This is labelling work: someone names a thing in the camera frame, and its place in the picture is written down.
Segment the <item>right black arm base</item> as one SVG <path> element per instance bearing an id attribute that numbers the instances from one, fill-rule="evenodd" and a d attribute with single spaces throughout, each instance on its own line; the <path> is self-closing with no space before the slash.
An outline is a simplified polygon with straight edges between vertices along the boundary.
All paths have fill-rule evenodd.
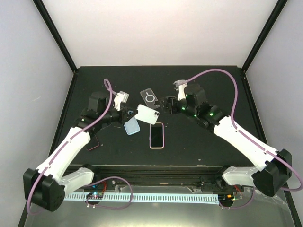
<path id="1" fill-rule="evenodd" d="M 235 186 L 227 184 L 221 176 L 202 175 L 197 183 L 203 190 L 210 192 L 231 193 L 236 192 Z"/>

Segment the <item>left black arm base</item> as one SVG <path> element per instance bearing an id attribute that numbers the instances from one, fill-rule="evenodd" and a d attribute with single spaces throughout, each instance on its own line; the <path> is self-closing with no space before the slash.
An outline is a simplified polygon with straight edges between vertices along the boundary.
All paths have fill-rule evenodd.
<path id="1" fill-rule="evenodd" d="M 107 187 L 112 184 L 112 181 L 116 181 L 116 178 L 112 177 L 103 181 L 98 180 L 96 182 L 83 186 L 83 188 L 88 188 L 92 190 L 106 190 Z"/>

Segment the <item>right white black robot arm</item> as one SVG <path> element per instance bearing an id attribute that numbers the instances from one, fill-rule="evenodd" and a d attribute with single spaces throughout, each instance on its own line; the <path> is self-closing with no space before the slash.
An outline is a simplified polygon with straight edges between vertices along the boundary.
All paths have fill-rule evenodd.
<path id="1" fill-rule="evenodd" d="M 230 143 L 242 153 L 252 167 L 226 168 L 215 179 L 216 187 L 225 191 L 232 185 L 256 187 L 266 196 L 273 197 L 292 176 L 292 155 L 263 143 L 240 125 L 232 122 L 231 116 L 219 107 L 209 104 L 205 91 L 198 84 L 176 85 L 178 95 L 162 97 L 158 104 L 169 114 L 185 114 L 196 123 Z"/>

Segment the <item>light blue phone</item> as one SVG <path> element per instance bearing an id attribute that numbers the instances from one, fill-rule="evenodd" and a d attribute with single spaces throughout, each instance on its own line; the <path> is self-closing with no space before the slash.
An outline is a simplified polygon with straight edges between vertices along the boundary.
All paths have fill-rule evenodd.
<path id="1" fill-rule="evenodd" d="M 140 126 L 138 121 L 132 117 L 128 122 L 124 124 L 125 132 L 127 135 L 133 135 L 140 131 Z"/>

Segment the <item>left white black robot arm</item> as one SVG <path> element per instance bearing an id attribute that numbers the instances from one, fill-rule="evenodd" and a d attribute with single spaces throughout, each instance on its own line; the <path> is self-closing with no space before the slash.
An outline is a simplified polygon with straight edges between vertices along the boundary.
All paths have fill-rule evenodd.
<path id="1" fill-rule="evenodd" d="M 55 211 L 70 193 L 82 187 L 96 189 L 110 179 L 102 179 L 99 171 L 92 165 L 84 165 L 68 175 L 64 173 L 72 160 L 104 125 L 114 122 L 124 125 L 138 113 L 126 106 L 128 97 L 128 93 L 123 91 L 92 93 L 88 107 L 82 110 L 55 151 L 36 169 L 29 168 L 24 172 L 23 185 L 28 214 L 32 214 L 32 204 Z"/>

